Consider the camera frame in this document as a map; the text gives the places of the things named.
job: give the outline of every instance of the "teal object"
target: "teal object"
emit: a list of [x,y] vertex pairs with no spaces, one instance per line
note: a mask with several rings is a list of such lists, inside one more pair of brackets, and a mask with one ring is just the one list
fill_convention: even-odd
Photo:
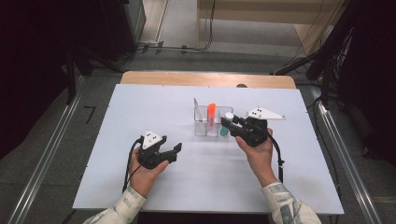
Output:
[[221,126],[220,135],[225,137],[225,136],[227,136],[227,134],[228,134],[228,128]]

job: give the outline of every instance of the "white triangle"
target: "white triangle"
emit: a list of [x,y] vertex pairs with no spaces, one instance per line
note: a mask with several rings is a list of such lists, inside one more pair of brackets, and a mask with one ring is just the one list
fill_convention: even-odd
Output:
[[156,134],[150,130],[146,130],[145,140],[143,140],[143,149],[147,149],[147,148],[159,143],[161,140],[163,140],[163,138],[161,136],[159,136],[158,134]]
[[286,119],[283,115],[278,115],[262,107],[256,107],[247,112],[247,116],[254,119]]

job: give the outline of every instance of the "white table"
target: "white table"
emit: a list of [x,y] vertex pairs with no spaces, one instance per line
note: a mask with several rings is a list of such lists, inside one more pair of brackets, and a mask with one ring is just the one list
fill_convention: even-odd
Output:
[[344,213],[298,90],[129,84],[114,90],[73,208],[107,208],[119,199],[131,145],[151,129],[168,136],[162,150],[178,142],[183,148],[157,179],[143,211],[269,213],[234,139],[194,135],[193,97],[200,105],[232,106],[240,117],[257,105],[285,115],[269,120],[269,127],[285,161],[286,187],[318,214]]

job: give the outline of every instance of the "person's left hand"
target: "person's left hand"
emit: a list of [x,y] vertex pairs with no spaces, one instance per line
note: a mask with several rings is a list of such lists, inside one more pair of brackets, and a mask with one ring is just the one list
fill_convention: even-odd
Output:
[[[132,153],[129,174],[133,173],[140,165],[139,161],[137,161],[137,154],[139,153],[139,149],[140,147],[135,148],[134,152]],[[165,170],[168,164],[169,161],[163,161],[152,170],[140,166],[139,169],[137,169],[136,172],[134,172],[134,174],[131,176],[131,180],[130,180],[131,187],[134,190],[136,190],[136,192],[138,192],[140,195],[147,198],[149,191],[154,185],[155,179],[160,173],[162,173]]]

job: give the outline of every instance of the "table surface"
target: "table surface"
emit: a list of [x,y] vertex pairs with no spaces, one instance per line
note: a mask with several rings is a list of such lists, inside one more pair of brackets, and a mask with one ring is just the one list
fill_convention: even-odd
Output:
[[121,84],[178,85],[236,87],[245,84],[249,88],[296,89],[288,76],[263,76],[213,72],[126,72]]
[[[291,77],[218,73],[214,76],[220,80],[211,82],[216,78],[208,73],[125,73],[121,83],[134,84],[120,84],[113,93],[73,207],[105,208],[120,197],[127,162],[125,155],[137,136],[149,127],[155,133],[168,136],[163,150],[171,149],[178,142],[183,143],[183,148],[177,161],[157,179],[143,211],[270,213],[260,184],[233,138],[194,135],[192,98],[197,97],[202,105],[210,103],[211,98],[232,106],[239,116],[244,115],[246,108],[257,106],[257,102],[286,115],[286,120],[269,120],[280,144],[282,159],[286,161],[286,187],[320,214],[343,214],[304,101],[293,82],[288,84]],[[285,85],[277,79],[285,79]],[[136,85],[145,81],[161,86]],[[240,83],[272,89],[223,87]],[[273,157],[273,168],[277,173],[276,157]]]

